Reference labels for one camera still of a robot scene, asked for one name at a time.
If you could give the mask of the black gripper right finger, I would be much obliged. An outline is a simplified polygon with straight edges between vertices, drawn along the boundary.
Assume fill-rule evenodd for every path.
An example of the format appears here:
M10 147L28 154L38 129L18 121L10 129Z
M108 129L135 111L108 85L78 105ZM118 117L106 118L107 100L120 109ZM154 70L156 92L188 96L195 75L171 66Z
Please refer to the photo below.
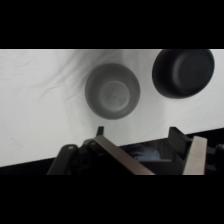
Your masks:
M168 142L183 161L183 175L203 175L206 164L207 139L184 135L178 128L171 127Z

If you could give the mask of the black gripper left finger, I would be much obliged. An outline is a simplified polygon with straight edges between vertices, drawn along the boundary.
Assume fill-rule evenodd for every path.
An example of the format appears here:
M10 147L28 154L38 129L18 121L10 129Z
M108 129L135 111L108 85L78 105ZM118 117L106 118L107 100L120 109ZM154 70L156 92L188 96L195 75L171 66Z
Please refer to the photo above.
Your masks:
M121 164L126 170L133 175L153 175L153 172L144 167L138 161L134 160L122 149L114 145L104 137L104 127L99 126L94 141L103 148L114 160Z

